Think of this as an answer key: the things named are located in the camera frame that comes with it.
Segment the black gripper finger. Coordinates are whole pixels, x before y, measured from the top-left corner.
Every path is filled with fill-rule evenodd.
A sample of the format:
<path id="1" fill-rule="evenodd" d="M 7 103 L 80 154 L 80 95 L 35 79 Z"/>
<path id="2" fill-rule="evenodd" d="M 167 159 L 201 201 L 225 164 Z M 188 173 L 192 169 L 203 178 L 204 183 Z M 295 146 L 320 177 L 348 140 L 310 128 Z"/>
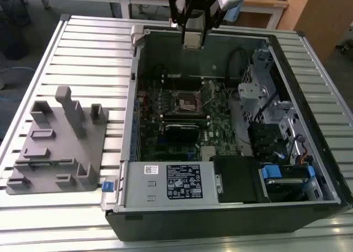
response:
<path id="1" fill-rule="evenodd" d="M 184 49 L 190 49 L 190 46 L 189 46 L 189 29 L 187 27 L 187 24 L 183 24 L 181 26 L 181 42 L 182 42 L 182 45 L 183 45 L 183 48 Z"/>
<path id="2" fill-rule="evenodd" d="M 202 47 L 205 45 L 206 36 L 209 30 L 212 29 L 212 17 L 210 12 L 205 12 L 204 17 L 204 30 L 202 32 Z"/>

